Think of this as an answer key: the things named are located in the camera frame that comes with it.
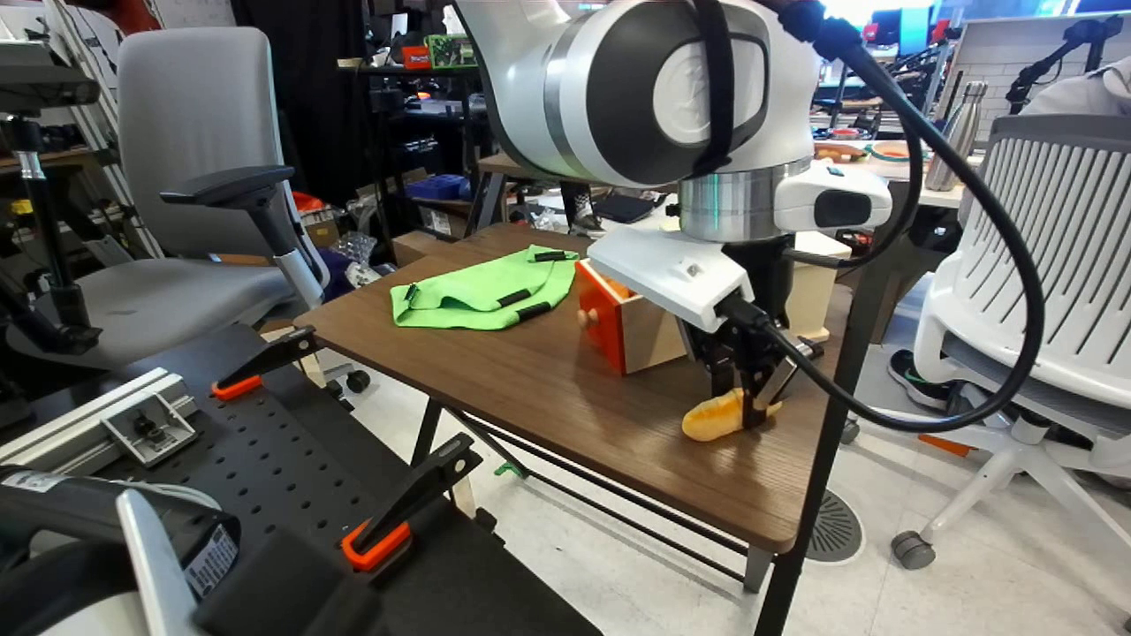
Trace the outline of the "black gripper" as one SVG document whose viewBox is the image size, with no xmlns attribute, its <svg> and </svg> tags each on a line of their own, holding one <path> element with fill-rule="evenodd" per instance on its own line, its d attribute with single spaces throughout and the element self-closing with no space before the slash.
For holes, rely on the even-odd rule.
<svg viewBox="0 0 1131 636">
<path fill-rule="evenodd" d="M 686 329 L 691 358 L 710 372 L 710 394 L 750 387 L 750 418 L 757 428 L 783 404 L 795 378 L 795 364 L 778 345 L 790 326 L 791 292 L 791 236 L 767 242 L 726 242 L 726 258 L 734 261 L 753 298 L 732 292 L 720 299 L 720 326 L 714 332 Z"/>
</svg>

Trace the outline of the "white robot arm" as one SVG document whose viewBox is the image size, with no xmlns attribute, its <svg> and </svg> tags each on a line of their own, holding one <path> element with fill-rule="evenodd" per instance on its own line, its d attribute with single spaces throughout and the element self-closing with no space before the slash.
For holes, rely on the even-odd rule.
<svg viewBox="0 0 1131 636">
<path fill-rule="evenodd" d="M 812 156 L 816 50 L 753 0 L 455 0 L 502 149 L 550 178 L 679 195 L 673 228 L 607 228 L 586 261 L 676 314 L 714 372 L 698 424 L 757 424 L 791 375 L 786 254 L 875 228 L 889 183 Z"/>
</svg>

